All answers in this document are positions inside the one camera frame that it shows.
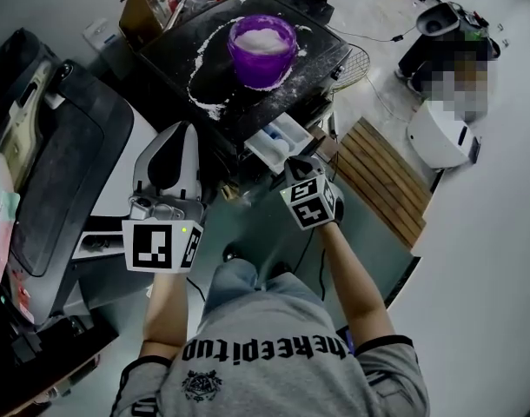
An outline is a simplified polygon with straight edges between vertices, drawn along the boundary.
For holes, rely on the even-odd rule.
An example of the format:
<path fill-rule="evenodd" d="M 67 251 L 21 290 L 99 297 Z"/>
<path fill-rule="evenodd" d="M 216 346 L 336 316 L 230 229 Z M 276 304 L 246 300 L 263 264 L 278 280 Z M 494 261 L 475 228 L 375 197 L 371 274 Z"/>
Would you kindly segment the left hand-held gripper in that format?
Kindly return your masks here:
<path fill-rule="evenodd" d="M 175 198 L 130 197 L 129 218 L 122 221 L 127 270 L 189 273 L 205 216 L 205 206 L 197 201 L 201 199 L 198 136 L 190 122 L 168 127 L 143 150 L 134 167 L 133 190 Z"/>

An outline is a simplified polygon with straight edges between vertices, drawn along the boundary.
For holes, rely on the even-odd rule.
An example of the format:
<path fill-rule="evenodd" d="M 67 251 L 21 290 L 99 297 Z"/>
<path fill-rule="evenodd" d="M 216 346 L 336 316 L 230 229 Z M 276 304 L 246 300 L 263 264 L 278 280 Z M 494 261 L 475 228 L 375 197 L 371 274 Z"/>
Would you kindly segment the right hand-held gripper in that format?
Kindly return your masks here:
<path fill-rule="evenodd" d="M 280 195 L 300 230 L 341 222 L 344 196 L 324 175 L 320 158 L 301 156 L 300 161 L 297 156 L 290 156 L 284 162 L 284 174 L 287 184 L 294 185 L 281 189 Z M 307 180 L 299 182 L 301 177 Z"/>

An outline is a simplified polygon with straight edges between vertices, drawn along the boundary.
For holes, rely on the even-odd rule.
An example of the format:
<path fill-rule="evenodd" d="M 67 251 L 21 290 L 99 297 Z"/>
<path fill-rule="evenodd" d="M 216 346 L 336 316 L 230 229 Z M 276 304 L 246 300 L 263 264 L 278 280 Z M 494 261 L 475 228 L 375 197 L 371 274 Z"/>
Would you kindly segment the white detergent drawer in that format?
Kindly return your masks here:
<path fill-rule="evenodd" d="M 290 156 L 299 155 L 313 140 L 296 120 L 282 113 L 244 142 L 268 168 L 279 175 Z"/>

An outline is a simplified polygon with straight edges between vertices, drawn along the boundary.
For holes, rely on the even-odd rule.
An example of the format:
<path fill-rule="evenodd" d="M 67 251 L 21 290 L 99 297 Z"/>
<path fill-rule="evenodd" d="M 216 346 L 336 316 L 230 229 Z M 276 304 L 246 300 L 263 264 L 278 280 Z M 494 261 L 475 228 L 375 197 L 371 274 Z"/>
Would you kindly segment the white flour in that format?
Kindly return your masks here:
<path fill-rule="evenodd" d="M 273 29 L 248 30 L 239 35 L 234 44 L 241 50 L 256 55 L 277 55 L 289 50 L 289 45 Z"/>

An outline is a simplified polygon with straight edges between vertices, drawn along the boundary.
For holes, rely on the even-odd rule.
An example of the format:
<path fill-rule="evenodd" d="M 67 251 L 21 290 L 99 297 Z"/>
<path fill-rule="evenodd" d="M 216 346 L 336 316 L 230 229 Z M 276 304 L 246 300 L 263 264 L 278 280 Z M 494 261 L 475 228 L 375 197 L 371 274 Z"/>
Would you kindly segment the person's right forearm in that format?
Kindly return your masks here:
<path fill-rule="evenodd" d="M 335 222 L 317 228 L 354 344 L 395 334 L 381 292 Z"/>

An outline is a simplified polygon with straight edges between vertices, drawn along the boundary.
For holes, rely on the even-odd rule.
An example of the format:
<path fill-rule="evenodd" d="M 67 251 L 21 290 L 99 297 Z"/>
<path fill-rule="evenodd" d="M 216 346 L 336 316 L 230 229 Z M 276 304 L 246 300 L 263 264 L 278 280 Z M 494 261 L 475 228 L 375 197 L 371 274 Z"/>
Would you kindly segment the person's left forearm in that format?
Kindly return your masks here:
<path fill-rule="evenodd" d="M 143 339 L 171 347 L 187 340 L 188 296 L 185 274 L 155 275 L 143 326 Z"/>

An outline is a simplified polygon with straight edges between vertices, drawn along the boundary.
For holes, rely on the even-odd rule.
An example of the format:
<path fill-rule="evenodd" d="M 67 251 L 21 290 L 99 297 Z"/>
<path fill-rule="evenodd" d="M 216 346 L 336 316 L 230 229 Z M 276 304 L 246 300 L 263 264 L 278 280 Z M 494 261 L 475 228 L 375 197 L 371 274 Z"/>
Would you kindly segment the wooden slat platform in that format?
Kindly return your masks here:
<path fill-rule="evenodd" d="M 373 125 L 357 121 L 335 146 L 329 166 L 404 246 L 414 247 L 432 193 Z"/>

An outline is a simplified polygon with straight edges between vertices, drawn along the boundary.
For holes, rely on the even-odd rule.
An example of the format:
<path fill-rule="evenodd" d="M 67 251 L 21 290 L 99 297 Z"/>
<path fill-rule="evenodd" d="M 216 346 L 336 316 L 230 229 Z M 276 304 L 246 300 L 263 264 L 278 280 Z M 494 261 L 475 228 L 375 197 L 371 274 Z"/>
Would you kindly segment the white and black appliance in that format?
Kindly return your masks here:
<path fill-rule="evenodd" d="M 147 288 L 130 272 L 122 222 L 137 157 L 156 130 L 111 87 L 67 60 L 43 92 L 42 140 L 19 190 L 4 290 L 40 330 Z"/>

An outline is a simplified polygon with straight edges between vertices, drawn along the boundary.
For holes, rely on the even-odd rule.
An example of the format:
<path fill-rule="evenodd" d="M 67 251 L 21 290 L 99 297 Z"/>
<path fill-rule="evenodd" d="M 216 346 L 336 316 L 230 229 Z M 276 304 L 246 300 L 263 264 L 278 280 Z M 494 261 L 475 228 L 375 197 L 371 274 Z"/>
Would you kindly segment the black washing machine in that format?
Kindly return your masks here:
<path fill-rule="evenodd" d="M 281 86 L 270 91 L 239 82 L 227 47 L 236 19 L 253 15 L 279 16 L 295 29 L 298 55 Z M 282 0 L 223 0 L 138 56 L 155 78 L 155 102 L 173 110 L 170 122 L 195 125 L 202 179 L 211 185 L 264 168 L 244 143 L 281 114 L 304 128 L 317 124 L 350 51 L 348 43 Z"/>

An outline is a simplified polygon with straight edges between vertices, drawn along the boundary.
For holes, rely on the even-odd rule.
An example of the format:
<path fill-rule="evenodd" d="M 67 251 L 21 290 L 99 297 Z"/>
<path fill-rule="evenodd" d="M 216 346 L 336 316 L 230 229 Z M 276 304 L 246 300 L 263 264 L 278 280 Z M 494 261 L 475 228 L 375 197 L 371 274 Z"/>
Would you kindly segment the white round appliance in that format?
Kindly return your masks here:
<path fill-rule="evenodd" d="M 451 169 L 477 163 L 480 141 L 469 126 L 443 102 L 426 100 L 407 126 L 415 152 L 431 169 Z"/>

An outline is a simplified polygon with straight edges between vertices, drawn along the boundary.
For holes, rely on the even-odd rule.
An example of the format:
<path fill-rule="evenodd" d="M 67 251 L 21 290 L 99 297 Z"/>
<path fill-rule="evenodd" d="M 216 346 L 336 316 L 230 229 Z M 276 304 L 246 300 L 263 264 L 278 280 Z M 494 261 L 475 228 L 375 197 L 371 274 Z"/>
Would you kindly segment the small white blue device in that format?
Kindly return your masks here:
<path fill-rule="evenodd" d="M 116 30 L 106 18 L 99 18 L 83 31 L 84 40 L 96 52 L 102 52 L 116 40 Z"/>

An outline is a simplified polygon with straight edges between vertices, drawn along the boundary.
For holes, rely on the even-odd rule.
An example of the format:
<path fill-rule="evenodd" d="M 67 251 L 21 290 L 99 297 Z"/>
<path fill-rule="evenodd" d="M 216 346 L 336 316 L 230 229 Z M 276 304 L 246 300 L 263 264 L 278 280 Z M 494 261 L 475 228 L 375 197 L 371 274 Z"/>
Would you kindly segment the small blue screen device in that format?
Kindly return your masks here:
<path fill-rule="evenodd" d="M 347 345 L 349 353 L 355 354 L 355 344 L 350 333 L 349 326 L 344 326 L 343 328 L 338 329 L 336 333 Z"/>

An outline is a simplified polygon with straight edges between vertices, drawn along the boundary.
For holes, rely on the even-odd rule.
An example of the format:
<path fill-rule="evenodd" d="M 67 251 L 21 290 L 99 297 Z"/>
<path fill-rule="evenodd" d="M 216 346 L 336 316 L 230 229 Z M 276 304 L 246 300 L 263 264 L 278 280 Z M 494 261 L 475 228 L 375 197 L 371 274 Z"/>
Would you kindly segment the grey metal rod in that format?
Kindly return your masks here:
<path fill-rule="evenodd" d="M 180 16 L 181 12 L 182 12 L 182 9 L 184 8 L 185 6 L 185 3 L 187 2 L 187 0 L 180 0 L 179 3 L 177 4 L 176 8 L 174 9 L 174 11 L 172 12 L 169 20 L 166 22 L 164 28 L 163 28 L 163 31 L 168 31 L 170 29 L 172 29 L 178 19 L 178 17 Z"/>

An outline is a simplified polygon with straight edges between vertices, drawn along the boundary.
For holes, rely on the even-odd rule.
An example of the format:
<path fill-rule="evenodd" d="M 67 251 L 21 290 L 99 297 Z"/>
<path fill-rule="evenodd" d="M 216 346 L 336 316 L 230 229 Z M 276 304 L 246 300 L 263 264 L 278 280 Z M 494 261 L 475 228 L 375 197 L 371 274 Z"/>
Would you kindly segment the white domed device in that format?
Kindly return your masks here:
<path fill-rule="evenodd" d="M 460 26 L 460 19 L 449 3 L 439 3 L 421 13 L 416 29 L 423 36 L 442 36 Z"/>

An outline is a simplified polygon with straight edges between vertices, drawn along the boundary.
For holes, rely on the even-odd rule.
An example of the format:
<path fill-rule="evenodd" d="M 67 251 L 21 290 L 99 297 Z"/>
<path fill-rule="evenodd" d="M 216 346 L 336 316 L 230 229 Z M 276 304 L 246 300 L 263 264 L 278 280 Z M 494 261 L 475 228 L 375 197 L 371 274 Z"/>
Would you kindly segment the person's grey printed t-shirt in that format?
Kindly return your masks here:
<path fill-rule="evenodd" d="M 349 348 L 313 304 L 248 297 L 215 310 L 173 359 L 122 373 L 111 417 L 428 417 L 413 342 Z"/>

